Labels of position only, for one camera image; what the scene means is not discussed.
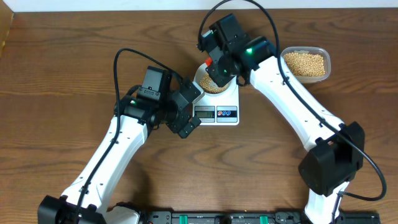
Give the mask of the red measuring scoop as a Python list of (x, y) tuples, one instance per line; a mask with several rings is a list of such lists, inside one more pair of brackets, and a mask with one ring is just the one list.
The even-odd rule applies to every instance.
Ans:
[(207, 66), (210, 66), (210, 65), (212, 64), (212, 62), (213, 62), (213, 60), (212, 60), (211, 57), (209, 57), (209, 58), (207, 58), (207, 59), (205, 60), (205, 64), (206, 64)]

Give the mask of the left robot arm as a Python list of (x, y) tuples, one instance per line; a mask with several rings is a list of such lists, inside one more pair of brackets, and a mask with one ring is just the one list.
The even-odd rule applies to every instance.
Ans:
[(108, 132), (89, 163), (59, 198), (45, 196), (39, 223), (143, 223), (143, 214), (127, 205), (110, 210), (110, 198), (133, 155), (153, 129), (166, 124), (185, 139), (200, 119), (187, 108), (204, 95), (201, 86), (185, 78), (170, 89), (172, 72), (148, 67), (141, 85), (118, 99)]

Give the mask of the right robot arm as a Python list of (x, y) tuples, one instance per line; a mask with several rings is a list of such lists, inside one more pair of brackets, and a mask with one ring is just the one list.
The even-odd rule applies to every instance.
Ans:
[(210, 56), (206, 71), (217, 85), (243, 78), (293, 127), (307, 151), (298, 166), (310, 189), (304, 220), (336, 222), (346, 188), (363, 166), (363, 128), (346, 125), (319, 104), (287, 68), (278, 46), (265, 37), (250, 38), (233, 14), (199, 32), (197, 47)]

